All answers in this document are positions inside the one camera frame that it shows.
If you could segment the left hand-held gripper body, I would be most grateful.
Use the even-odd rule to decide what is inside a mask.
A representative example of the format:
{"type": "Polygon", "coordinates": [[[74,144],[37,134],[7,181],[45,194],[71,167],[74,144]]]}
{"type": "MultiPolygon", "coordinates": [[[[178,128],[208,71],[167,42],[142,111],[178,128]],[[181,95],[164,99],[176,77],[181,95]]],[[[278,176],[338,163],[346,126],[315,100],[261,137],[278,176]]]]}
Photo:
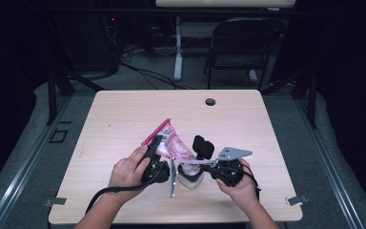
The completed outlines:
{"type": "Polygon", "coordinates": [[[150,156],[150,163],[144,171],[141,182],[147,185],[170,182],[170,197],[174,197],[177,171],[173,158],[170,161],[160,160],[161,156],[150,156]]]}

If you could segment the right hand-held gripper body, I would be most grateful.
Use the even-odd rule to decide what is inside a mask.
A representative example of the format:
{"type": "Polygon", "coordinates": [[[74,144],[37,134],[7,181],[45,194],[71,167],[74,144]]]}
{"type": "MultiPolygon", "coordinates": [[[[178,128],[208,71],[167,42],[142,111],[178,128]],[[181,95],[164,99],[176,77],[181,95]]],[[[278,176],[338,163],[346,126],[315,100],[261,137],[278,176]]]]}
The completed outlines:
{"type": "Polygon", "coordinates": [[[239,159],[251,156],[252,151],[233,147],[225,147],[216,158],[216,178],[223,181],[227,186],[234,187],[243,178],[243,169],[239,159]]]}

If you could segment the pink printed plastic bag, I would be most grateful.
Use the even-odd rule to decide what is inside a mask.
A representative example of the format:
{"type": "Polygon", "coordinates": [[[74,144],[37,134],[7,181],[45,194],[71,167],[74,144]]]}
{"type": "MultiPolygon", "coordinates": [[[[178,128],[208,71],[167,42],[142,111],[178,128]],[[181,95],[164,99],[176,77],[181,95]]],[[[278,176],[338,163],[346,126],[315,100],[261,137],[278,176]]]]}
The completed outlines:
{"type": "Polygon", "coordinates": [[[156,149],[157,155],[166,158],[172,157],[175,161],[181,164],[197,165],[197,159],[179,138],[169,118],[162,122],[142,142],[142,145],[149,145],[157,135],[161,136],[161,141],[156,149]]]}

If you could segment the person's right hand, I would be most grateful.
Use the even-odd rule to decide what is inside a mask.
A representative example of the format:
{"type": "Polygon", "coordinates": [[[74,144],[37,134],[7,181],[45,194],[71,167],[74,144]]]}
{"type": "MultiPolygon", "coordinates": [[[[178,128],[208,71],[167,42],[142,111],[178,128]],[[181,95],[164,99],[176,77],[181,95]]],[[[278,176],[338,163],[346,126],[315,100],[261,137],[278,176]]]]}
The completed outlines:
{"type": "Polygon", "coordinates": [[[249,163],[241,158],[239,159],[242,164],[245,175],[239,183],[234,187],[227,186],[222,180],[216,181],[219,189],[228,195],[232,201],[244,212],[252,211],[255,206],[259,203],[256,197],[255,182],[250,178],[252,173],[250,170],[249,163]]]}

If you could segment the person's left hand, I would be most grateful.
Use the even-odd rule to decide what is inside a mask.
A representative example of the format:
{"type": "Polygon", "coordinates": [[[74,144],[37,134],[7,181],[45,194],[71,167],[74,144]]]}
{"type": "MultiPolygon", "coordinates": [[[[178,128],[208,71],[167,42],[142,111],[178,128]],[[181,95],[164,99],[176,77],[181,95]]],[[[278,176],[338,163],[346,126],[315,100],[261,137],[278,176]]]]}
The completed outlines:
{"type": "MultiPolygon", "coordinates": [[[[118,161],[112,169],[110,187],[133,187],[141,184],[141,178],[148,167],[150,160],[144,158],[148,147],[136,148],[128,157],[118,161]]],[[[111,194],[111,199],[119,206],[140,194],[140,191],[121,191],[111,194]]]]}

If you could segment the black metal stand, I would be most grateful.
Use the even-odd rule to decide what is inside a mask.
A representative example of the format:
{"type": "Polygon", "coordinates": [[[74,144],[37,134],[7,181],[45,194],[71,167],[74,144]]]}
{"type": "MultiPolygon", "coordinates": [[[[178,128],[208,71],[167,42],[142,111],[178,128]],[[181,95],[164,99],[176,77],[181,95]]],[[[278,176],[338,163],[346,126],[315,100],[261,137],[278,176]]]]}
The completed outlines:
{"type": "Polygon", "coordinates": [[[312,70],[304,70],[299,73],[295,73],[285,79],[279,80],[272,86],[269,86],[266,89],[262,90],[261,93],[263,95],[271,94],[293,81],[295,82],[295,86],[291,90],[291,97],[293,99],[301,99],[305,94],[308,94],[307,120],[309,121],[310,125],[315,129],[317,77],[312,70]]]}
{"type": "Polygon", "coordinates": [[[47,125],[51,125],[57,117],[57,92],[65,96],[72,96],[74,94],[75,89],[71,84],[72,80],[76,80],[96,92],[104,90],[103,87],[96,85],[81,74],[69,69],[57,68],[52,70],[48,75],[49,118],[47,125]]]}

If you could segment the dark equipment rack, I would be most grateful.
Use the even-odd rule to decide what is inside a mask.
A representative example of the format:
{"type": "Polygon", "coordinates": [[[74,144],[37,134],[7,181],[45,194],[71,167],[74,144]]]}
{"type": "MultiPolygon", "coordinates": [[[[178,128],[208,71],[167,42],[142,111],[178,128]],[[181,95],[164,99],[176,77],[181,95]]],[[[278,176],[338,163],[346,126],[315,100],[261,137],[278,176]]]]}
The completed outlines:
{"type": "Polygon", "coordinates": [[[118,53],[98,15],[60,14],[53,19],[76,72],[118,71],[118,53]]]}

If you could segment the black folding chair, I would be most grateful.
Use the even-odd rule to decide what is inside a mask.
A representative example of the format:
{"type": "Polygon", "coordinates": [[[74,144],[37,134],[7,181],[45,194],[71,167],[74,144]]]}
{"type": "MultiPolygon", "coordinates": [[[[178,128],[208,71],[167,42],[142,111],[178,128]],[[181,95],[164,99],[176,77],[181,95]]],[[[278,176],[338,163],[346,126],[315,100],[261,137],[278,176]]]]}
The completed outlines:
{"type": "Polygon", "coordinates": [[[285,31],[278,19],[236,17],[219,23],[213,30],[203,73],[211,88],[213,70],[260,70],[260,91],[274,42],[285,31]]]}

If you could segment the white desk with white legs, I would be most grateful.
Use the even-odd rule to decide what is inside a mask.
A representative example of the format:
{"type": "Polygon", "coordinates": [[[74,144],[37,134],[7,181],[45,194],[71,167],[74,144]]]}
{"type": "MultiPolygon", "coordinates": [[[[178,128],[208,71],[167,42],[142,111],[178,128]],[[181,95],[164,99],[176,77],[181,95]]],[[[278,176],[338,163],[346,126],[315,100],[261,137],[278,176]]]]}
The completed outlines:
{"type": "MultiPolygon", "coordinates": [[[[169,10],[266,10],[281,11],[292,9],[296,0],[155,0],[159,8],[169,10]]],[[[183,50],[182,38],[210,38],[217,23],[214,19],[210,22],[200,22],[195,19],[189,22],[181,16],[175,17],[176,59],[174,77],[176,81],[182,79],[183,50]]]]}

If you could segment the grey metal bracket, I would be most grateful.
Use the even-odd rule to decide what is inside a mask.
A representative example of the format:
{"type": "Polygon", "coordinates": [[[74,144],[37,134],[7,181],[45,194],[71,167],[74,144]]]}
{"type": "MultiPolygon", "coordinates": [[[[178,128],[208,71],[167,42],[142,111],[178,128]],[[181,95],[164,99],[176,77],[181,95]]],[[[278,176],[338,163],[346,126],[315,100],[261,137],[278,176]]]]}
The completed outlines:
{"type": "Polygon", "coordinates": [[[66,199],[65,198],[47,198],[43,205],[45,207],[52,207],[54,205],[64,205],[66,203],[66,199]]]}
{"type": "Polygon", "coordinates": [[[303,203],[306,203],[308,201],[309,201],[309,199],[305,195],[296,196],[296,197],[292,197],[292,198],[286,198],[286,203],[291,205],[291,206],[302,205],[303,203]]]}

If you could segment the aluminium floor rail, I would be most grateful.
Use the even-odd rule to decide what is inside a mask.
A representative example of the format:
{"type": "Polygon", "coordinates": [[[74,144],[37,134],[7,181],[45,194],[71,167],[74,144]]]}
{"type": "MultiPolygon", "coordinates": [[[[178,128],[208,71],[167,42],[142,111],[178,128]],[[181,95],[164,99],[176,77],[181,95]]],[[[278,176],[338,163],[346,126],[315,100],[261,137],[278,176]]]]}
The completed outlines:
{"type": "Polygon", "coordinates": [[[22,194],[37,163],[43,155],[57,119],[64,113],[71,101],[70,96],[59,99],[57,115],[47,124],[48,100],[38,98],[31,118],[12,150],[9,159],[0,172],[0,229],[22,194]]]}
{"type": "Polygon", "coordinates": [[[356,212],[356,208],[353,205],[340,176],[338,175],[335,165],[328,154],[327,148],[321,139],[318,130],[312,127],[312,124],[307,117],[307,109],[305,108],[304,103],[300,100],[295,100],[295,106],[301,114],[301,119],[310,133],[310,136],[314,140],[317,148],[317,157],[349,227],[351,229],[365,229],[358,213],[356,212]]]}

